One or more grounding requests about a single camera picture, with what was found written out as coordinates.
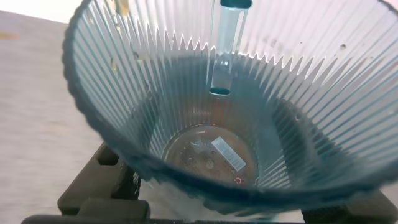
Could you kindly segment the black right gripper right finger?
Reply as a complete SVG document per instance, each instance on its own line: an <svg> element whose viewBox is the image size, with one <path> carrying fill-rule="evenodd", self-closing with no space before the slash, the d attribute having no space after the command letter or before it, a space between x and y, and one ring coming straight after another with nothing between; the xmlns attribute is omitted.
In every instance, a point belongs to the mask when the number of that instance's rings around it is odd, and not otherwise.
<svg viewBox="0 0 398 224"><path fill-rule="evenodd" d="M306 224L394 224L397 222L397 207L379 190L365 199L344 205L302 210L302 215Z"/></svg>

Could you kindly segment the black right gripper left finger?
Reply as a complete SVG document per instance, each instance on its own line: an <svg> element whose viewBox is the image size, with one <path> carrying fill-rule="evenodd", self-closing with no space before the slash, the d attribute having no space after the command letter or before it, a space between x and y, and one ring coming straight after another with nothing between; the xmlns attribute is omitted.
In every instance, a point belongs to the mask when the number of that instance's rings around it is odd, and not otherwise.
<svg viewBox="0 0 398 224"><path fill-rule="evenodd" d="M60 196L58 209L78 217L149 218L140 186L138 174L103 143Z"/></svg>

